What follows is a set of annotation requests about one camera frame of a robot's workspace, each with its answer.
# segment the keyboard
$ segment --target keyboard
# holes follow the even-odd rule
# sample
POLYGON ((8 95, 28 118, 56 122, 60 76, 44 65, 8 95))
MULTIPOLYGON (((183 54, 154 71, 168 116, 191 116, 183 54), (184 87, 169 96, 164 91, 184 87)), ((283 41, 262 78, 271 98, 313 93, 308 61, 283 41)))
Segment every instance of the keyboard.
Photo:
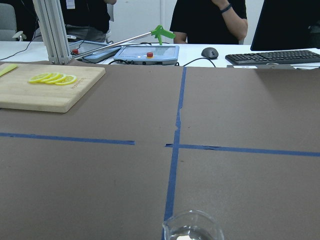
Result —
POLYGON ((269 51, 258 53, 229 54, 225 56, 233 65, 258 64, 306 64, 320 63, 320 54, 309 50, 269 51))

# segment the glass cup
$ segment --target glass cup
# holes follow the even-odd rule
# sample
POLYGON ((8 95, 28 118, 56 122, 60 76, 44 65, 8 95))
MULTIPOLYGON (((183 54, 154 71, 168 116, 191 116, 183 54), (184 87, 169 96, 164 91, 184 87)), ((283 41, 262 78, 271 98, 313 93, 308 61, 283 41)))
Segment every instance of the glass cup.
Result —
POLYGON ((207 213, 188 210, 162 223, 165 240, 224 240, 217 221, 207 213))

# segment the white label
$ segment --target white label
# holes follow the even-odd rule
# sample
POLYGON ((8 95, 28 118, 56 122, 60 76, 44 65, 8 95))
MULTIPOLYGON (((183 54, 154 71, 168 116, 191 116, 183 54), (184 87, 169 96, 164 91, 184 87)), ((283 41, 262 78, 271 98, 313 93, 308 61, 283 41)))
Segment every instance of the white label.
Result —
POLYGON ((76 9, 75 0, 65 0, 66 9, 76 9))
POLYGON ((233 66, 235 69, 257 69, 257 66, 233 66))
POLYGON ((77 37, 76 37, 76 36, 73 36, 73 35, 67 35, 66 38, 67 38, 67 39, 77 39, 77 37))

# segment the black monitor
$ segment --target black monitor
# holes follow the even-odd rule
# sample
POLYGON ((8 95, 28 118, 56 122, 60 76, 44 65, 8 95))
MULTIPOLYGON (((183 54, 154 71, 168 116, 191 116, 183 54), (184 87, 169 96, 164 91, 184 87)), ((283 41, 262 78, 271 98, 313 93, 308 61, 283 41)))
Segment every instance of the black monitor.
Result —
POLYGON ((320 48, 320 0, 264 0, 252 51, 320 48))

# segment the green plastic tool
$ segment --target green plastic tool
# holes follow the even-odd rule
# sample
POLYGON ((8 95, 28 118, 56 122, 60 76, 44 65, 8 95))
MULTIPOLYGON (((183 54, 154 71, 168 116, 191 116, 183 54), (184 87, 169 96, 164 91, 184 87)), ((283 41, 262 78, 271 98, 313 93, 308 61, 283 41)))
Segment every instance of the green plastic tool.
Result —
POLYGON ((160 45, 162 45, 161 36, 165 36, 169 39, 174 39, 176 37, 174 33, 165 30, 161 25, 158 25, 154 30, 151 31, 151 36, 153 35, 155 39, 158 39, 160 45))

